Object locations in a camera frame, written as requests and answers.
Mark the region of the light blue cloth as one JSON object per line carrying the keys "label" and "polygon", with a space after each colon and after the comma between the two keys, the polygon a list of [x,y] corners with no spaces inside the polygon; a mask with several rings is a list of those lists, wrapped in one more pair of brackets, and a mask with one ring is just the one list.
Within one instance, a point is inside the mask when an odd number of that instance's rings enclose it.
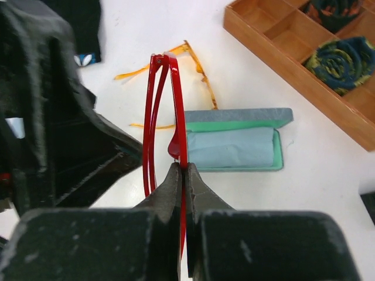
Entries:
{"label": "light blue cloth", "polygon": [[188,158],[200,169],[263,168],[274,162],[274,129],[189,132]]}

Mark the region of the grey-blue glasses case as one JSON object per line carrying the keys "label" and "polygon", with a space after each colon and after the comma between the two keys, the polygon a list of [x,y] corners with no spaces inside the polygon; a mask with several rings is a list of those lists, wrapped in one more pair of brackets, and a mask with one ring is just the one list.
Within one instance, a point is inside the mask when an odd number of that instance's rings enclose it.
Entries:
{"label": "grey-blue glasses case", "polygon": [[293,120],[290,108],[185,111],[188,160],[200,172],[281,170],[278,130]]}

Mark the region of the red sunglasses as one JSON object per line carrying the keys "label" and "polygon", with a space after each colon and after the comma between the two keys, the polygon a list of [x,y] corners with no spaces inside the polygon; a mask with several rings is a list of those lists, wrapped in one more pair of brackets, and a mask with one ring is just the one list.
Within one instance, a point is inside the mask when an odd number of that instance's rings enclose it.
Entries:
{"label": "red sunglasses", "polygon": [[[168,145],[174,159],[160,186],[155,174],[155,131],[166,78],[171,78],[175,130]],[[139,204],[152,215],[147,280],[180,280],[186,235],[184,172],[188,167],[185,113],[177,58],[170,52],[153,54],[146,91],[142,176],[145,199]]]}

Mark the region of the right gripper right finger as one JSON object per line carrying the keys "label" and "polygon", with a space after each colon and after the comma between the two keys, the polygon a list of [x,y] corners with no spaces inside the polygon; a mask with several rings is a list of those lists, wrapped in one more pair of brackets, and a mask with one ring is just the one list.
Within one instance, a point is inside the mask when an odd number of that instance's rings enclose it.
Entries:
{"label": "right gripper right finger", "polygon": [[316,211],[239,211],[184,172],[188,275],[193,280],[359,280],[337,223]]}

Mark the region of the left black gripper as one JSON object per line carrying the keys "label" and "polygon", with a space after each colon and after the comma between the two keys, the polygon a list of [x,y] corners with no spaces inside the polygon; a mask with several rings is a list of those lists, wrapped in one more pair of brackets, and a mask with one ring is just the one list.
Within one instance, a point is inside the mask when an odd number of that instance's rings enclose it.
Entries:
{"label": "left black gripper", "polygon": [[141,165],[142,145],[98,114],[69,23],[40,1],[1,2],[1,208],[89,207]]}

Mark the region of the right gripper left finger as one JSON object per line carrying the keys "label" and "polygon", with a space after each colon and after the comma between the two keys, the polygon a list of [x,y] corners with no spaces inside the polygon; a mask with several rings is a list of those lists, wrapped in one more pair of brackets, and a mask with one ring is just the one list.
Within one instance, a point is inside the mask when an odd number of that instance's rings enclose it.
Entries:
{"label": "right gripper left finger", "polygon": [[25,213],[1,252],[2,280],[179,280],[182,171],[130,209]]}

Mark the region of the orange sunglasses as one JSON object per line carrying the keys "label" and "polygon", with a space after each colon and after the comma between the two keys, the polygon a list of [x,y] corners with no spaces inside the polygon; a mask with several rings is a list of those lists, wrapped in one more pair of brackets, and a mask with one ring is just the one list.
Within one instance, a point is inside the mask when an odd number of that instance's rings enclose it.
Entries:
{"label": "orange sunglasses", "polygon": [[[180,70],[183,97],[187,98],[188,110],[218,110],[217,100],[211,87],[208,76],[203,66],[187,40],[184,43],[170,49],[168,52],[174,54],[178,60]],[[120,74],[116,74],[114,80],[130,81],[137,75],[148,73],[149,64],[136,69],[135,67],[126,68]],[[172,129],[175,127],[175,119],[172,124],[160,124],[156,129]]]}

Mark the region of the black glasses case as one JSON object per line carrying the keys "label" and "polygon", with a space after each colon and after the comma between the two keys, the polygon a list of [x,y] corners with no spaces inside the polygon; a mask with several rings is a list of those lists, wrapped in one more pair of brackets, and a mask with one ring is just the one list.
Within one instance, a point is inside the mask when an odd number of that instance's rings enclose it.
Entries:
{"label": "black glasses case", "polygon": [[375,192],[368,192],[360,195],[362,202],[375,225]]}

